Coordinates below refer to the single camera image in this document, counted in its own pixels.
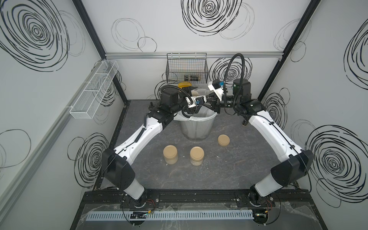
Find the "glass rice jar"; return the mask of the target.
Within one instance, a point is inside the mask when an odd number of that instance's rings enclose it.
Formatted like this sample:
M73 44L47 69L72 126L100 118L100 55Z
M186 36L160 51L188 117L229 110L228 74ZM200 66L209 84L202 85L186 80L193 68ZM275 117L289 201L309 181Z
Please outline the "glass rice jar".
M204 88L198 88L198 87L191 87L190 93L191 93L191 97L194 97L194 98L202 97L202 96L208 97L211 94L211 91L208 88L204 89Z

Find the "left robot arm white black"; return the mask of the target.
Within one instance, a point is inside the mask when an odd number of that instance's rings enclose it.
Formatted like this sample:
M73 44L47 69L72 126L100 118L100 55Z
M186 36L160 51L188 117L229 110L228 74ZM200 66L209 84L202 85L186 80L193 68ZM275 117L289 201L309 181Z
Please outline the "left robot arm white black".
M149 106L143 124L126 141L102 154L104 178L135 200L141 200L146 189L136 179L132 164L144 147L161 133L179 112L196 109L195 99L185 90L172 85L161 89L161 100Z

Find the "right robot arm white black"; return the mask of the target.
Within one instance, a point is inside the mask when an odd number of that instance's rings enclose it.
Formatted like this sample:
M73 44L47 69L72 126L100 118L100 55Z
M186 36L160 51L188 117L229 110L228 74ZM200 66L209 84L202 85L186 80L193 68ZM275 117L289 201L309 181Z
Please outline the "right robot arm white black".
M224 82L220 80L208 83L208 88L212 91L209 99L211 108L216 112L221 107L233 108L237 115L244 118L245 125L250 124L257 129L280 161L264 179L251 187L249 197L253 201L260 200L306 176L314 154L289 138L273 120L266 107L259 100L252 99L250 82L236 79L232 97L225 94L224 86Z

